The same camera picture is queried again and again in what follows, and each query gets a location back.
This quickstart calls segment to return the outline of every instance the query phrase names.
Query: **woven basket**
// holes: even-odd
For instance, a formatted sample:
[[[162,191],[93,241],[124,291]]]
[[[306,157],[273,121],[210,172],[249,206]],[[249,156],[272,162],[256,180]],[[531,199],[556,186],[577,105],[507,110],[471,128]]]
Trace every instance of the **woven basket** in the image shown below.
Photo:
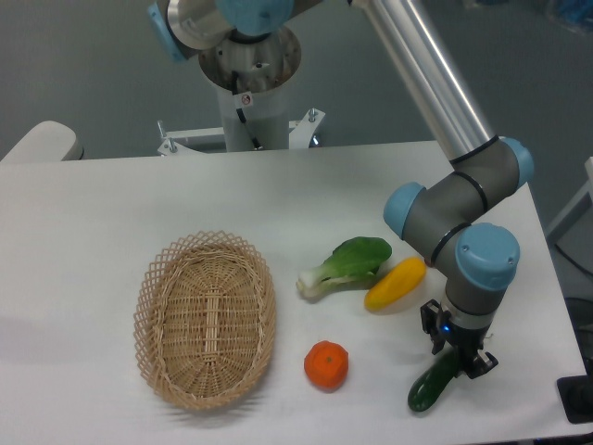
[[[265,370],[275,319],[270,271],[253,246],[224,232],[182,238],[145,274],[134,315],[138,367],[165,401],[222,406]]]

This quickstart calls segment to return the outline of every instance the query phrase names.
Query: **gray joint housing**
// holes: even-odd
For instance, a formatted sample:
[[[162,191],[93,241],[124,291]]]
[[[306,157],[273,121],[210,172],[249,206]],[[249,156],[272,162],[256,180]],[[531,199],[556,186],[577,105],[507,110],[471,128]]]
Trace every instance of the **gray joint housing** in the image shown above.
[[[486,290],[472,283],[456,261],[456,246],[471,223],[517,190],[520,166],[497,138],[451,164],[452,174],[414,199],[402,239],[447,277],[452,304],[470,315],[494,316],[506,287]]]

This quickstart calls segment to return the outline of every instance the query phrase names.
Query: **yellow zucchini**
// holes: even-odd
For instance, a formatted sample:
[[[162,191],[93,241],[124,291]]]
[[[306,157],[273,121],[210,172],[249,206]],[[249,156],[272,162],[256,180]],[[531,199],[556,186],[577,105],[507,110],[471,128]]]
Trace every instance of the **yellow zucchini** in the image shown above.
[[[426,275],[426,265],[419,258],[407,258],[367,292],[364,307],[380,311],[411,292]]]

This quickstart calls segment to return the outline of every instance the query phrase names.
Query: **green cucumber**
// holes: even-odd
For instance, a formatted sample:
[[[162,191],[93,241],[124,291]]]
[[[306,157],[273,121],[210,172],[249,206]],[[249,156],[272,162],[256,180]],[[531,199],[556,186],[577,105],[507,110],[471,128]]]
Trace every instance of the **green cucumber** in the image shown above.
[[[449,350],[436,361],[411,386],[408,394],[408,406],[412,411],[421,413],[433,406],[460,369],[459,358],[455,350]]]

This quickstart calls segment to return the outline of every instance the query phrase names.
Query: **screw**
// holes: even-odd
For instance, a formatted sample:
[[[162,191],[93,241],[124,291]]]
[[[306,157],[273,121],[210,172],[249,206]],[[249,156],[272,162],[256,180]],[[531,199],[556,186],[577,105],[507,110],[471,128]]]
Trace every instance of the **screw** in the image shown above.
[[[169,138],[169,150],[171,153],[177,153],[177,146],[175,145],[175,141],[173,141],[172,137]]]
[[[318,112],[315,108],[309,110],[309,122],[315,122]]]
[[[167,132],[165,131],[165,125],[163,121],[157,121],[158,132],[160,133],[160,139],[165,140],[167,139]]]

